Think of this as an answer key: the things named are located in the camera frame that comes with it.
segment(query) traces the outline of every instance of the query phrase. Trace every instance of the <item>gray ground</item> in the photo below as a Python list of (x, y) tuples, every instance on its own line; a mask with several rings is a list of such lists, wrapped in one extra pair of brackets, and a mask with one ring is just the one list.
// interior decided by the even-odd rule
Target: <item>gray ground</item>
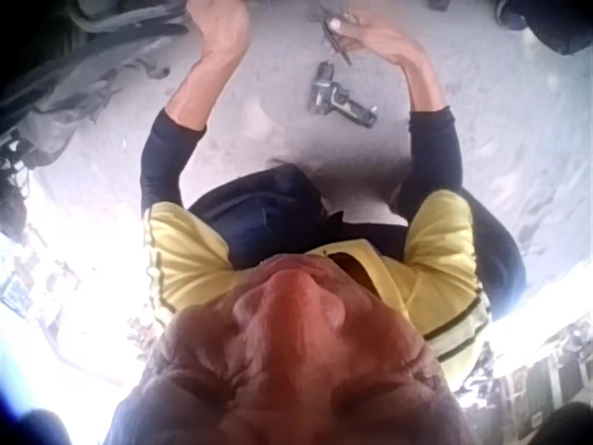
[[(183, 176), (186, 202), (291, 161), (347, 219), (395, 221), (381, 197), (408, 163), (402, 76), (375, 57), (356, 57), (351, 69), (337, 59), (338, 80), (359, 102), (378, 106), (380, 120), (369, 131), (337, 115), (310, 116), (310, 82), (329, 50), (319, 24), (304, 20), (305, 2), (271, 3), (254, 8), (251, 50)], [(528, 32), (504, 32), (486, 0), (453, 0), (446, 14), (421, 0), (385, 3), (431, 54), (457, 117), (466, 186), (518, 240), (534, 295), (591, 254), (590, 50), (561, 57)], [(152, 120), (198, 56), (192, 33), (162, 53), (168, 79), (128, 74), (133, 85), (96, 124), (80, 128), (58, 162), (35, 173), (51, 205), (33, 211), (34, 223), (67, 261), (114, 279), (142, 274), (140, 154)]]

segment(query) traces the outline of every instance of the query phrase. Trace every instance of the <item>fingernail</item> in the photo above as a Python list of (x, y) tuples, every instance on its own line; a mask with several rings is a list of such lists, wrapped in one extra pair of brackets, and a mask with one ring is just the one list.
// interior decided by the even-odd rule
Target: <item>fingernail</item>
[(330, 30), (332, 31), (340, 31), (340, 28), (342, 27), (342, 21), (340, 19), (333, 18), (329, 21), (327, 26), (329, 26)]

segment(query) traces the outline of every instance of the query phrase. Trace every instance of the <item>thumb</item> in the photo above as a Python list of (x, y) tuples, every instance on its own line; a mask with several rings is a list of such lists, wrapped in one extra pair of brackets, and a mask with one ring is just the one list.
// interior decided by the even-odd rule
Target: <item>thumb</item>
[(364, 30), (360, 25), (348, 23), (341, 19), (333, 18), (327, 22), (327, 26), (336, 34), (344, 35), (356, 40), (362, 40)]

